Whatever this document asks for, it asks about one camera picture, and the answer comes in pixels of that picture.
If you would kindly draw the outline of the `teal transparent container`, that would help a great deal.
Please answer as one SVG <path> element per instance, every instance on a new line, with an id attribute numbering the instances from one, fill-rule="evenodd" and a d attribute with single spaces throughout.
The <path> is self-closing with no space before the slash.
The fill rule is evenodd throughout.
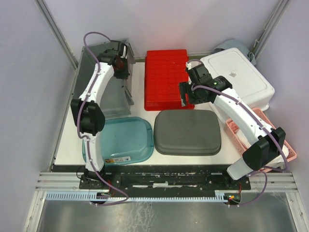
<path id="1" fill-rule="evenodd" d="M 153 130 L 140 117 L 104 121 L 102 131 L 95 123 L 80 122 L 80 134 L 90 138 L 90 156 L 97 171 L 106 166 L 126 165 L 147 160 L 154 151 Z"/>

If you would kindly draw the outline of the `large white plastic tub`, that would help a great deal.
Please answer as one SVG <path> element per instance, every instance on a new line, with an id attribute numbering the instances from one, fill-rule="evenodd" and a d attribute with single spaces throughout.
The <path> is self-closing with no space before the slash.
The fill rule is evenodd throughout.
<path id="1" fill-rule="evenodd" d="M 213 78 L 225 77 L 250 108 L 269 108 L 274 87 L 237 48 L 203 57 L 201 61 Z"/>

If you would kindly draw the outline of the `dark grey plastic tray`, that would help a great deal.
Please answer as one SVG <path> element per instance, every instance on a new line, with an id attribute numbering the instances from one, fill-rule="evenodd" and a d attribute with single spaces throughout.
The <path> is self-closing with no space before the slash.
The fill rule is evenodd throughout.
<path id="1" fill-rule="evenodd" d="M 154 146 L 163 155 L 213 156 L 221 150 L 217 115 L 210 110 L 164 110 L 154 122 Z"/>

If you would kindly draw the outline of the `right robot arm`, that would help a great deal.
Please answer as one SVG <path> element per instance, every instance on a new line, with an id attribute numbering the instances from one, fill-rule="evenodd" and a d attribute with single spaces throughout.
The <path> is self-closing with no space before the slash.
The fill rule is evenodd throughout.
<path id="1" fill-rule="evenodd" d="M 262 120 L 236 93 L 232 84 L 223 76 L 212 78 L 204 63 L 192 66 L 186 62 L 185 71 L 189 80 L 179 83 L 182 106 L 212 103 L 224 111 L 243 132 L 250 147 L 236 162 L 231 164 L 222 176 L 222 185 L 233 189 L 239 179 L 253 175 L 260 169 L 279 171 L 269 166 L 276 157 L 281 156 L 285 165 L 287 158 L 282 150 L 286 133 L 281 127 L 274 128 Z"/>

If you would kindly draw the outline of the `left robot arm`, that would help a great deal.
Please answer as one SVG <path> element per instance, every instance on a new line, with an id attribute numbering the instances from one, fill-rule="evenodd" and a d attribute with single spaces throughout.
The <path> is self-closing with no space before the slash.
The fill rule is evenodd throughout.
<path id="1" fill-rule="evenodd" d="M 128 79 L 129 44 L 111 40 L 107 49 L 97 56 L 85 45 L 85 49 L 95 59 L 93 74 L 83 93 L 71 100 L 70 107 L 77 134 L 84 144 L 86 165 L 84 175 L 95 188 L 103 188 L 107 183 L 106 175 L 101 171 L 104 160 L 101 155 L 99 135 L 105 126 L 105 115 L 100 108 L 101 98 L 108 82 L 113 78 Z"/>

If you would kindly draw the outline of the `red plastic bin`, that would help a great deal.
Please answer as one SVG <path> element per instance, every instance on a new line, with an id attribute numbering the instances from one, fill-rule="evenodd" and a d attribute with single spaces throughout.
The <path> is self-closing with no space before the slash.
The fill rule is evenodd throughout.
<path id="1" fill-rule="evenodd" d="M 144 109 L 162 111 L 194 109 L 191 104 L 182 107 L 179 83 L 188 81 L 185 49 L 150 50 L 145 57 Z"/>

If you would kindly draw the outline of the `grey plastic storage bin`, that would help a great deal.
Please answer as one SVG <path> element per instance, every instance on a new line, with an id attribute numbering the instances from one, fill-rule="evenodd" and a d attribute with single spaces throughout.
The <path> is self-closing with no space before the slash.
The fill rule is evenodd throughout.
<path id="1" fill-rule="evenodd" d="M 100 101 L 100 108 L 107 119 L 130 115 L 130 107 L 134 104 L 131 95 L 133 64 L 135 64 L 134 53 L 128 38 L 121 39 L 120 41 L 128 46 L 127 60 L 129 76 L 127 79 L 113 77 L 108 82 Z M 78 99 L 87 87 L 94 72 L 95 64 L 94 58 L 83 47 L 78 69 L 75 74 L 76 84 L 73 99 Z"/>

